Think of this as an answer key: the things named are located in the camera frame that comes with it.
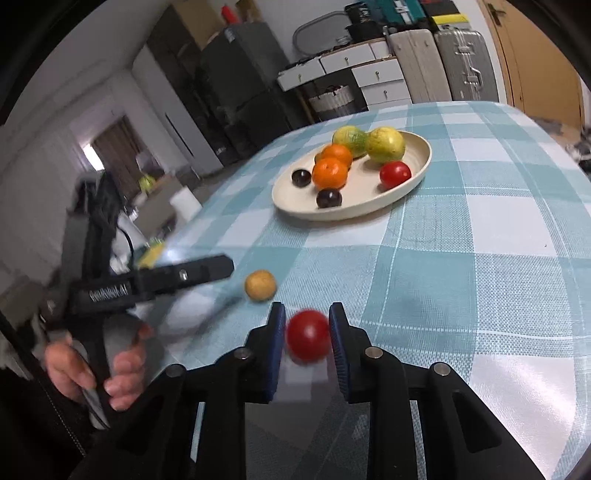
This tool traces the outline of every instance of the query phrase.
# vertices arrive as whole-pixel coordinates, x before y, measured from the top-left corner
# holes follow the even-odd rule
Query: cardboard box
[[[200,49],[204,49],[209,39],[225,28],[206,0],[180,0],[173,3],[173,7]]]

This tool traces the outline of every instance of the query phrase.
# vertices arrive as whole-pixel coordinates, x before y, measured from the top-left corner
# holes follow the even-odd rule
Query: white drawer cabinet
[[[312,59],[303,65],[297,65],[277,77],[281,89],[286,92],[311,80],[326,75],[320,59]]]
[[[370,65],[357,67],[353,69],[353,75],[360,87],[404,79],[400,64],[396,59],[377,61]]]
[[[375,105],[368,105],[368,109],[370,112],[375,110],[380,110],[381,108],[388,108],[391,106],[398,106],[398,105],[409,105],[413,101],[410,98],[403,98],[402,100],[393,100],[392,102],[384,102],[384,103],[376,103]]]
[[[410,98],[410,93],[404,80],[368,85],[367,87],[362,87],[361,91],[368,105]]]
[[[390,53],[390,49],[388,48],[388,43],[385,39],[381,41],[371,42],[369,46],[374,52],[374,57],[376,57],[376,59],[378,60],[392,56],[392,54]]]
[[[343,48],[320,58],[326,73],[336,72],[374,60],[374,52],[367,43],[357,47]]]

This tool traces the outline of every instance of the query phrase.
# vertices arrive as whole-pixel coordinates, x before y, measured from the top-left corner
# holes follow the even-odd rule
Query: orange
[[[319,190],[341,189],[347,183],[349,172],[338,158],[321,158],[312,169],[312,181]]]
[[[316,155],[316,157],[316,161],[318,161],[321,158],[336,158],[337,160],[343,162],[347,166],[347,168],[351,168],[351,164],[353,163],[353,154],[344,145],[328,145],[327,147],[324,147],[322,152]]]

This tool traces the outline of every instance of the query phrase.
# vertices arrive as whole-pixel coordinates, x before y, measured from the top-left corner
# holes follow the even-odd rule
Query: suitcase
[[[433,35],[409,30],[389,36],[413,103],[451,101],[449,85]]]
[[[448,30],[435,33],[454,100],[499,101],[495,72],[480,32]]]
[[[418,0],[377,0],[376,3],[388,23],[411,25],[426,17]]]

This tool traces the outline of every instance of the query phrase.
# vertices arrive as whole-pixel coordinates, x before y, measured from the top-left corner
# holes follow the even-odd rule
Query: wooden door
[[[507,102],[531,117],[580,129],[576,70],[550,39],[506,0],[478,0],[495,40]]]

